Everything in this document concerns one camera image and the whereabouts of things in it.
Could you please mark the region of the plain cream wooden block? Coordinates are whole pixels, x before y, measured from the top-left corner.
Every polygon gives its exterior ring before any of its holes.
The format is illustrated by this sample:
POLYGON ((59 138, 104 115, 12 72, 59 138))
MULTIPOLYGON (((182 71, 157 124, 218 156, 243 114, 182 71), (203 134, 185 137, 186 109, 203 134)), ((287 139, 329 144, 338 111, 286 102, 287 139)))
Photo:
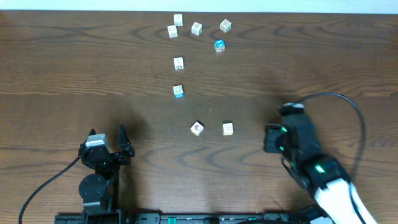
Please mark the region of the plain cream wooden block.
POLYGON ((223 135, 230 136, 233 135, 233 133, 234 133, 233 123, 223 123, 223 135))

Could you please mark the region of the wooden block red picture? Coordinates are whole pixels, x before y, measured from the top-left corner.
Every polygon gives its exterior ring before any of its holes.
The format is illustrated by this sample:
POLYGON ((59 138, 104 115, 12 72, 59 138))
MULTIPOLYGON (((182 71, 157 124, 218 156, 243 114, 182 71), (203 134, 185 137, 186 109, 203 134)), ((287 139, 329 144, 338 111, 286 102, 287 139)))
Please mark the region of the wooden block red picture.
POLYGON ((201 122, 196 121, 192 127, 190 128, 191 132, 196 135, 199 136, 203 130, 204 130, 204 126, 201 124, 201 122))

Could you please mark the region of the wooden block blue side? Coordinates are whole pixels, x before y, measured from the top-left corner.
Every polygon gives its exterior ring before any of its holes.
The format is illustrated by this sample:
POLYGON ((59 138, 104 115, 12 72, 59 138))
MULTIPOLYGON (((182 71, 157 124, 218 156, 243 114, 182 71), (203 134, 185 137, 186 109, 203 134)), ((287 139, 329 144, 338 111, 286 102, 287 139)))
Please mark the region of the wooden block blue side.
POLYGON ((173 91, 174 91, 175 98, 184 97, 183 86, 181 86, 181 85, 173 86, 173 91))

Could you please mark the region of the blue top wooden block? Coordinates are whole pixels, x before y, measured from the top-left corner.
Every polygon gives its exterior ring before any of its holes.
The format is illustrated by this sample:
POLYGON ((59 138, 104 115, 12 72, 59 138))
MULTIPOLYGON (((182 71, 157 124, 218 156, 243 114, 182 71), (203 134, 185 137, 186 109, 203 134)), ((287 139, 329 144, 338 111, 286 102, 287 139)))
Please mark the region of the blue top wooden block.
POLYGON ((223 39, 215 40, 215 51, 217 53, 223 52, 225 50, 225 41, 223 39))

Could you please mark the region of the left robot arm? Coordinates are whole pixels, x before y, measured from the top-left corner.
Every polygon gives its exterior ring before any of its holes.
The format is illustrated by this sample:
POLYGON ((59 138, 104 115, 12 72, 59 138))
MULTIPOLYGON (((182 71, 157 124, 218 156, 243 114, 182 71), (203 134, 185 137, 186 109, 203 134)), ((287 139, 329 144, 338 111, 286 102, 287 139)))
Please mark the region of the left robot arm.
POLYGON ((78 157, 82 164, 93 169, 80 182, 83 199, 83 223, 130 223, 127 211, 119 208, 119 171, 135 156, 134 148, 123 125, 119 127, 119 152, 111 152, 105 134, 94 129, 80 145, 78 157))

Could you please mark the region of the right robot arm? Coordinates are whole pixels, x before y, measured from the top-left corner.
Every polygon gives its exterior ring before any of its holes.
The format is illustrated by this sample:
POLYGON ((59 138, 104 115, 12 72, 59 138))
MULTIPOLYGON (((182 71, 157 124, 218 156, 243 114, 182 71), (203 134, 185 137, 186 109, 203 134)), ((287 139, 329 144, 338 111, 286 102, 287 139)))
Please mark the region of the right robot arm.
POLYGON ((326 154, 306 114, 291 114, 268 124, 266 153, 279 153, 288 174, 310 194, 334 223, 376 223, 341 163, 326 154))

